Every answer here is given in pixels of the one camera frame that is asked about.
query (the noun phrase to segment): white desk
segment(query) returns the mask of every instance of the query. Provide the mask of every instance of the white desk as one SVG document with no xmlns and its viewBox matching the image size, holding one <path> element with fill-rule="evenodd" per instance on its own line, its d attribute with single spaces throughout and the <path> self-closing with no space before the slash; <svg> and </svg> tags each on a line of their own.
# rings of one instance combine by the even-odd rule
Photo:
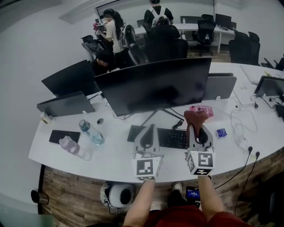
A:
<svg viewBox="0 0 284 227">
<path fill-rule="evenodd" d="M 198 24 L 197 23 L 175 23 L 174 26 L 179 30 L 179 31 L 198 31 Z M 215 33 L 219 33 L 219 42 L 218 42 L 218 50 L 217 53 L 220 53 L 220 47 L 221 47 L 221 40 L 222 40 L 222 34 L 229 34 L 229 35 L 235 35 L 234 31 L 228 30 L 224 31 L 221 30 L 218 26 L 215 27 L 214 30 Z M 135 29 L 135 34 L 136 35 L 143 35 L 146 34 L 146 30 L 143 27 L 139 27 Z"/>
<path fill-rule="evenodd" d="M 284 72 L 276 70 L 276 69 L 270 69 L 270 68 L 259 67 L 259 66 L 244 65 L 244 64 L 240 64 L 240 67 L 244 71 L 248 80 L 254 85 L 258 85 L 260 78 L 262 76 L 266 76 L 265 72 L 268 72 L 272 77 L 284 79 Z"/>
<path fill-rule="evenodd" d="M 212 63 L 210 72 L 233 72 L 236 77 L 246 79 L 238 64 Z M 58 117 L 51 125 L 40 122 L 29 158 L 52 168 L 81 176 L 111 181 L 139 182 L 132 174 L 131 159 L 134 144 L 127 142 L 127 137 L 130 126 L 141 125 L 151 113 L 135 114 L 127 120 L 121 121 L 113 117 L 112 110 L 105 106 L 107 102 L 105 99 L 96 97 L 93 102 L 96 103 L 94 106 L 97 112 L 89 114 L 86 120 L 102 132 L 106 142 L 95 149 L 93 159 L 90 162 L 84 162 L 61 149 L 59 145 L 48 142 L 53 129 L 80 131 L 78 123 L 84 119 L 83 114 Z M 260 151 L 259 159 L 262 159 L 284 146 L 284 123 L 282 119 L 276 116 L 275 110 L 271 110 L 263 100 L 257 100 L 257 103 L 259 105 L 257 110 L 253 107 L 248 109 L 254 114 L 258 125 L 258 133 L 253 134 L 245 129 L 245 137 L 254 147 L 252 154 Z M 204 101 L 202 105 L 214 107 L 215 116 L 208 119 L 204 124 L 213 135 L 214 152 L 217 155 L 217 165 L 212 174 L 216 175 L 243 167 L 248 153 L 236 146 L 233 140 L 230 117 L 219 111 L 230 114 L 236 105 L 235 99 L 230 98 L 218 102 Z M 189 110 L 189 107 L 181 106 L 174 109 L 182 114 L 185 110 Z M 243 124 L 251 130 L 255 130 L 252 117 L 248 112 L 238 112 L 235 116 L 240 118 Z M 104 118 L 102 125 L 96 123 L 99 118 Z M 155 124 L 157 127 L 166 129 L 170 129 L 176 123 L 176 118 L 162 111 L 159 111 L 148 122 L 148 124 Z M 228 135 L 226 138 L 219 140 L 216 138 L 215 130 L 222 128 L 226 129 Z M 184 122 L 181 129 L 186 129 L 186 122 Z M 88 143 L 88 139 L 81 135 L 79 144 L 82 147 L 87 147 Z M 189 172 L 185 161 L 185 152 L 185 150 L 181 149 L 160 148 L 160 154 L 165 156 L 157 182 L 174 182 L 196 178 Z M 255 157 L 252 155 L 248 163 L 254 161 Z"/>
</svg>

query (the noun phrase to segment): shoe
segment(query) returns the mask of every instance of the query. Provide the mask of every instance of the shoe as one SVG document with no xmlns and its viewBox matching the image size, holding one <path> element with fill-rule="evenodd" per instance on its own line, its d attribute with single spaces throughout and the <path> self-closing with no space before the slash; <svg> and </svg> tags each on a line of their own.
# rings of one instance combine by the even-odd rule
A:
<svg viewBox="0 0 284 227">
<path fill-rule="evenodd" d="M 173 191 L 174 191 L 174 190 L 179 190 L 180 193 L 182 192 L 182 185 L 181 185 L 180 182 L 174 183 L 174 185 L 173 185 Z"/>
</svg>

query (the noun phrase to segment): water bottle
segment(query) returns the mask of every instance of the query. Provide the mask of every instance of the water bottle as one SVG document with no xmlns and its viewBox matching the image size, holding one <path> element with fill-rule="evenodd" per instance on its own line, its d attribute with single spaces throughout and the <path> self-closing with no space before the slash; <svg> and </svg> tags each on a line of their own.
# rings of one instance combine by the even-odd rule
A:
<svg viewBox="0 0 284 227">
<path fill-rule="evenodd" d="M 86 134 L 96 145 L 101 145 L 105 142 L 103 135 L 86 120 L 80 121 L 79 127 L 81 131 Z"/>
<path fill-rule="evenodd" d="M 68 136 L 65 136 L 63 139 L 60 139 L 59 144 L 64 150 L 68 151 L 72 155 L 76 155 L 82 158 L 84 161 L 90 161 L 93 157 L 92 152 L 88 152 L 82 149 L 79 144 L 77 144 Z"/>
</svg>

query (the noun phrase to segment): smartphone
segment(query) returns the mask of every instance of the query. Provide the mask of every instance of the smartphone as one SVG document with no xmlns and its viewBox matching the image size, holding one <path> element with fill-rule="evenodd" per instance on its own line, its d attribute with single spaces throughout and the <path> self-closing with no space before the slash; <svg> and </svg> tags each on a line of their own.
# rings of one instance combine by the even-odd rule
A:
<svg viewBox="0 0 284 227">
<path fill-rule="evenodd" d="M 200 201 L 200 195 L 199 195 L 199 191 L 195 190 L 194 187 L 186 187 L 186 194 L 185 194 L 185 198 L 187 200 L 195 200 L 195 201 Z"/>
</svg>

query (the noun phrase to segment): computer keyboard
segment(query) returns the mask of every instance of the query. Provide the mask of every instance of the computer keyboard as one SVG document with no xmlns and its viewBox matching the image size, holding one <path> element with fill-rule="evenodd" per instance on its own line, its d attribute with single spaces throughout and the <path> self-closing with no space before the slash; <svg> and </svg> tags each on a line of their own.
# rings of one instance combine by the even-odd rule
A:
<svg viewBox="0 0 284 227">
<path fill-rule="evenodd" d="M 284 106 L 276 105 L 276 111 L 278 113 L 278 116 L 281 117 L 284 121 Z"/>
<path fill-rule="evenodd" d="M 144 126 L 132 125 L 127 141 L 134 142 L 135 138 L 144 128 Z M 158 128 L 158 136 L 161 147 L 188 149 L 189 143 L 185 131 Z M 151 134 L 149 136 L 146 135 L 146 141 L 150 144 Z"/>
<path fill-rule="evenodd" d="M 59 130 L 53 130 L 49 142 L 59 144 L 59 140 L 63 139 L 65 136 L 70 137 L 72 140 L 74 140 L 76 143 L 78 143 L 80 138 L 79 132 L 69 132 L 69 131 L 59 131 Z"/>
</svg>

